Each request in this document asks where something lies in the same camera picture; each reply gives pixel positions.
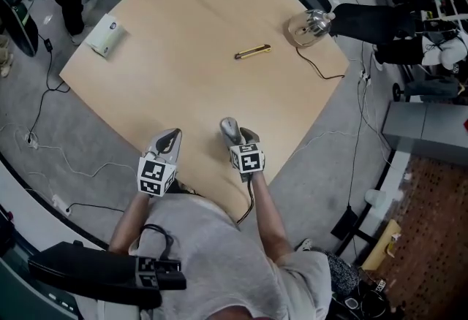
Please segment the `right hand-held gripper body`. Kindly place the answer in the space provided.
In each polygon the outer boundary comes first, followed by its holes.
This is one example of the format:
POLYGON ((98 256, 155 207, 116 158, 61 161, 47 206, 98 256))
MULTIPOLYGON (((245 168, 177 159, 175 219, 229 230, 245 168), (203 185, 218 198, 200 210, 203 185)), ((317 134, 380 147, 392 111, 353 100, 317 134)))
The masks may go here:
POLYGON ((251 174, 263 171, 265 167, 265 155, 258 142, 231 146, 230 160, 243 183, 248 181, 251 174))

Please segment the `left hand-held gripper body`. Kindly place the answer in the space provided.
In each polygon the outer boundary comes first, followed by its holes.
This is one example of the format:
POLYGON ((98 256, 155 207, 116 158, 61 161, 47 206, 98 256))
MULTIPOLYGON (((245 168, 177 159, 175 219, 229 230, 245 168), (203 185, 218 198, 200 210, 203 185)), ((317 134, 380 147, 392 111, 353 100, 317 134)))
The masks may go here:
POLYGON ((150 197, 163 197, 176 177, 178 154, 147 150, 139 159, 138 191, 150 197))

